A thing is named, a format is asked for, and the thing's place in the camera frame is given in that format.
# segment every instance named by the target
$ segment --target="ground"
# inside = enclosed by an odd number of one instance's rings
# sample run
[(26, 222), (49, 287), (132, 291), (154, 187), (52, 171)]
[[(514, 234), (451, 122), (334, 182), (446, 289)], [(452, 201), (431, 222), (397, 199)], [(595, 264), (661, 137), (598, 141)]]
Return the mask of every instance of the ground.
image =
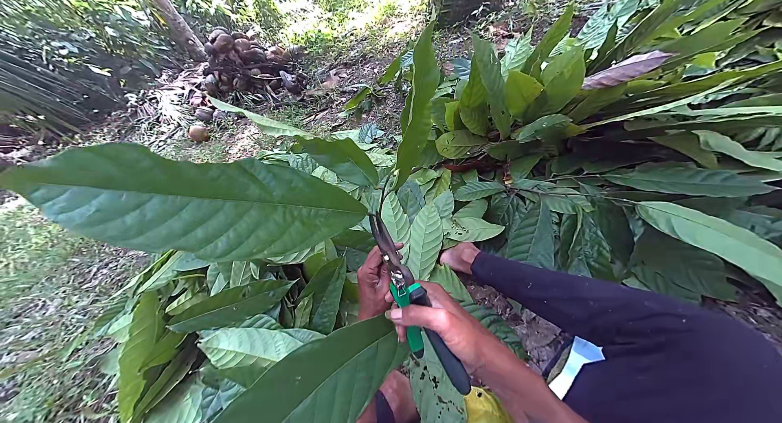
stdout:
[[(435, 52), (444, 63), (468, 57), (471, 31), (491, 38), (499, 49), (530, 26), (533, 40), (540, 40), (569, 1), (505, 0), (501, 12), (438, 31)], [(582, 25), (599, 0), (575, 1), (581, 18), (577, 24)], [(354, 18), (362, 25), (345, 35), (322, 38), (312, 46), (301, 63), (310, 77), (311, 94), (281, 97), (274, 104), (245, 97), (242, 104), (318, 134), (357, 128), (367, 122), (377, 123), (389, 134), (398, 133), (405, 93), (396, 88), (378, 90), (382, 98), (360, 120), (342, 115), (344, 104), (360, 85), (375, 84), (425, 24), (422, 0), (374, 3), (364, 8), (363, 19)], [(298, 35), (291, 32), (292, 36), (307, 34), (295, 32)], [(196, 120), (184, 98), (197, 78), (197, 68), (164, 74), (156, 88), (138, 95), (137, 103), (85, 128), (88, 135), (73, 142), (143, 143), (169, 158), (210, 162), (253, 157), (285, 142), (265, 136), (247, 119), (237, 117), (214, 122), (210, 141), (192, 142), (185, 129)], [(329, 78), (338, 81), (324, 85)], [(23, 158), (41, 158), (61, 149), (34, 147)], [(0, 281), (4, 289), (0, 294), (0, 420), (110, 421), (116, 390), (101, 373), (103, 355), (110, 345), (91, 339), (88, 332), (110, 297), (148, 261), (142, 252), (76, 238), (46, 221), (27, 203), (0, 191)], [(495, 309), (519, 333), (530, 354), (530, 366), (543, 372), (568, 336), (534, 313), (517, 310), (494, 289), (464, 282), (475, 301)], [(760, 330), (782, 352), (779, 308), (752, 293), (742, 294), (735, 303), (709, 300), (706, 306)]]

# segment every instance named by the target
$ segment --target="large green leaf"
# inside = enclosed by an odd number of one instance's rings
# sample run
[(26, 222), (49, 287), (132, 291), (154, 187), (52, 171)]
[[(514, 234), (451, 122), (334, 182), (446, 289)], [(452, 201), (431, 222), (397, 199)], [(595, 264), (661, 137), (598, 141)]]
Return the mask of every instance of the large green leaf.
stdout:
[(199, 348), (215, 368), (269, 367), (308, 341), (324, 337), (317, 331), (297, 328), (221, 328), (201, 334)]
[(689, 158), (697, 161), (706, 168), (717, 169), (717, 157), (711, 151), (701, 148), (701, 143), (697, 135), (692, 132), (679, 132), (677, 134), (666, 134), (665, 136), (650, 137), (650, 139), (673, 148)]
[(691, 168), (674, 162), (646, 163), (632, 171), (610, 172), (602, 177), (641, 190), (710, 197), (745, 197), (776, 189), (726, 169)]
[(782, 160), (774, 158), (767, 153), (747, 150), (742, 147), (740, 143), (732, 140), (728, 136), (719, 134), (718, 132), (705, 129), (699, 129), (693, 132), (700, 138), (701, 146), (704, 149), (727, 154), (732, 158), (743, 161), (749, 166), (782, 172)]
[(396, 177), (394, 189), (399, 189), (413, 168), (418, 165), (418, 157), (424, 149), (429, 133), (432, 131), (431, 100), (439, 84), (439, 67), (432, 48), (432, 29), (430, 23), (413, 48), (413, 86), (408, 94), (409, 107), (405, 104), (406, 113), (402, 116), (402, 143), (396, 152)]
[(386, 376), (409, 354), (385, 317), (364, 320), (288, 354), (215, 420), (255, 423), (356, 421)]
[(435, 141), (437, 152), (445, 158), (464, 158), (470, 149), (485, 145), (485, 139), (466, 129), (446, 132)]
[(435, 204), (429, 203), (415, 216), (410, 227), (410, 247), (406, 248), (405, 265), (417, 280), (429, 278), (441, 248), (443, 221)]
[(10, 168), (19, 192), (80, 235), (144, 251), (191, 251), (210, 261), (277, 256), (356, 225), (367, 209), (345, 191), (255, 159), (195, 164), (107, 143)]
[(651, 226), (697, 248), (710, 251), (758, 278), (782, 300), (782, 251), (747, 229), (721, 218), (665, 201), (637, 203), (638, 215)]
[(298, 128), (294, 128), (290, 125), (284, 124), (282, 122), (273, 121), (270, 118), (267, 118), (265, 116), (261, 116), (257, 113), (253, 113), (252, 111), (245, 110), (243, 108), (235, 107), (231, 104), (227, 104), (223, 102), (220, 99), (215, 99), (213, 97), (209, 97), (210, 102), (212, 105), (214, 105), (215, 108), (223, 111), (230, 111), (231, 113), (237, 113), (240, 115), (244, 115), (244, 117), (248, 118), (249, 120), (253, 121), (255, 125), (260, 128), (261, 131), (267, 133), (270, 136), (307, 136), (312, 137), (311, 134), (309, 134), (306, 131), (303, 131)]
[(554, 215), (546, 201), (514, 214), (503, 256), (545, 269), (554, 268)]
[(727, 282), (721, 259), (657, 229), (646, 229), (638, 238), (631, 266), (639, 264), (699, 295), (726, 300), (735, 297), (736, 289)]
[(511, 114), (505, 104), (505, 80), (500, 70), (500, 60), (494, 53), (491, 42), (472, 36), (474, 54), (472, 56), (472, 69), (480, 69), (481, 81), (486, 90), (486, 99), (489, 102), (492, 121), (500, 131), (500, 138), (505, 139), (511, 133)]
[(200, 423), (203, 384), (195, 376), (181, 382), (156, 407), (152, 408), (146, 423)]
[(163, 332), (157, 294), (148, 291), (141, 295), (132, 318), (128, 339), (120, 353), (120, 378), (117, 382), (116, 401), (122, 422), (133, 417), (136, 402), (146, 383), (142, 372), (144, 362)]
[(505, 186), (499, 182), (470, 182), (456, 189), (454, 198), (459, 201), (472, 201), (489, 197), (504, 190)]
[(445, 236), (461, 243), (484, 241), (499, 235), (505, 227), (488, 223), (481, 218), (453, 218)]
[(464, 396), (454, 388), (429, 338), (424, 336), (424, 357), (410, 359), (410, 386), (413, 388), (421, 423), (463, 423), (467, 421)]
[(472, 302), (472, 297), (453, 269), (447, 264), (437, 264), (429, 276), (429, 282), (443, 286), (445, 291), (459, 302)]
[(511, 115), (520, 118), (543, 91), (543, 86), (532, 76), (511, 71), (505, 81), (505, 103)]
[(511, 70), (516, 70), (524, 65), (529, 55), (535, 49), (532, 44), (532, 28), (527, 33), (511, 39), (505, 45), (505, 56), (500, 61), (501, 73), (503, 77), (508, 77)]
[(574, 9), (574, 6), (570, 4), (568, 8), (565, 9), (565, 12), (562, 13), (562, 16), (554, 21), (554, 24), (546, 31), (543, 39), (540, 40), (540, 43), (535, 47), (532, 54), (529, 55), (529, 58), (524, 62), (522, 72), (531, 75), (535, 79), (540, 79), (540, 66), (543, 61), (548, 58), (551, 51), (562, 38), (568, 34)]
[(481, 323), (481, 325), (491, 331), (492, 334), (503, 341), (508, 348), (516, 353), (516, 356), (520, 359), (529, 359), (529, 354), (527, 354), (524, 349), (522, 339), (518, 337), (516, 331), (494, 310), (473, 303), (462, 304), (462, 306), (467, 310), (467, 313), (470, 313), (472, 317), (476, 318)]
[(337, 177), (366, 187), (378, 184), (378, 170), (352, 139), (296, 139), (318, 165), (331, 169)]
[(586, 72), (582, 48), (574, 48), (554, 57), (543, 69), (543, 93), (529, 110), (531, 115), (542, 116), (560, 111), (581, 91)]
[(168, 328), (181, 333), (228, 327), (275, 306), (296, 281), (262, 280), (223, 290), (171, 318)]
[(336, 324), (339, 298), (342, 297), (347, 270), (344, 257), (332, 259), (318, 269), (299, 297), (312, 295), (310, 328), (324, 335)]

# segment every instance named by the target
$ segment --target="brown leaf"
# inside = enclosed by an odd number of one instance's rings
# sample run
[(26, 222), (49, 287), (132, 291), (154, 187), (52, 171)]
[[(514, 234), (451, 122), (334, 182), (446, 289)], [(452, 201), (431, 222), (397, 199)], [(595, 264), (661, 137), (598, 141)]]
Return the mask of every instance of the brown leaf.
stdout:
[(627, 58), (618, 64), (584, 78), (581, 88), (589, 90), (617, 86), (622, 82), (646, 75), (648, 72), (663, 65), (668, 58), (674, 55), (676, 54), (654, 50), (643, 55)]

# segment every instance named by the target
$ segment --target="hand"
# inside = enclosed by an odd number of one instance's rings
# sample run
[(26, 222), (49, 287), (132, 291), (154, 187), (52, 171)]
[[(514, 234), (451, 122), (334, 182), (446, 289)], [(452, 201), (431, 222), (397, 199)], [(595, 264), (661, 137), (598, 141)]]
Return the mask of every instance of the hand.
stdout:
[(447, 264), (457, 272), (472, 275), (472, 262), (481, 251), (473, 243), (460, 243), (440, 255), (440, 264)]
[[(402, 248), (402, 243), (396, 243), (395, 246), (398, 250)], [(388, 266), (383, 262), (383, 254), (377, 246), (369, 251), (364, 265), (358, 268), (357, 279), (358, 320), (376, 317), (391, 308), (391, 302), (386, 301), (391, 276)]]
[[(432, 307), (407, 306), (386, 312), (386, 317), (396, 324), (400, 341), (406, 340), (406, 328), (418, 326), (435, 331), (471, 374), (475, 374), (487, 360), (485, 355), (496, 357), (497, 352), (510, 352), (499, 339), (481, 325), (470, 313), (439, 284), (418, 281), (429, 297)], [(386, 295), (386, 301), (393, 297)]]

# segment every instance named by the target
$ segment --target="vegetation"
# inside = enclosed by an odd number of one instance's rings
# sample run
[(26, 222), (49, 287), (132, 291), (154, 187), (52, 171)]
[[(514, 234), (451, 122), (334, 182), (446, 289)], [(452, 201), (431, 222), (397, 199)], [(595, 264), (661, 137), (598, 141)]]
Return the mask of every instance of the vegetation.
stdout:
[(435, 359), (411, 360), (383, 317), (356, 322), (367, 213), (384, 200), (413, 274), (520, 357), (441, 250), (474, 241), (694, 302), (756, 280), (779, 301), (780, 6), (618, 0), (576, 37), (570, 7), (502, 58), (475, 36), (451, 75), (430, 24), (378, 80), (410, 80), (396, 150), (376, 126), (316, 137), (213, 99), (286, 149), (196, 164), (108, 143), (8, 168), (0, 186), (74, 233), (162, 253), (90, 330), (118, 343), (123, 423), (353, 421), (403, 361), (424, 421), (464, 421), (463, 397), (425, 375), (442, 378)]

